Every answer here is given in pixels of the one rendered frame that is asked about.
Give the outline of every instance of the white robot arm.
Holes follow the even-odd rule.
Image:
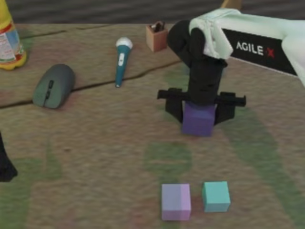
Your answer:
[[[242,14],[220,8],[191,20],[205,35],[205,55],[236,58],[298,77],[305,86],[305,21]]]

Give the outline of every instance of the red x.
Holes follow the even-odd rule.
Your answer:
[[[274,58],[275,57],[274,49],[270,49],[267,47],[267,56]]]

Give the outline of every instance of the pen holder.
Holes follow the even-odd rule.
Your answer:
[[[150,25],[146,26],[146,44],[152,52],[158,52],[167,47],[167,29],[160,32],[153,32]]]

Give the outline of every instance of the cube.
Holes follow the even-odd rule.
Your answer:
[[[202,196],[205,212],[226,212],[231,204],[226,181],[205,182]]]
[[[187,135],[210,137],[215,123],[215,106],[197,106],[185,102],[182,132]]]
[[[189,184],[162,185],[162,220],[185,221],[191,215]]]

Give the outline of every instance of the bottle label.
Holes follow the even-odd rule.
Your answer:
[[[20,43],[18,32],[11,22],[0,30],[0,63],[11,63],[22,58],[24,49]]]

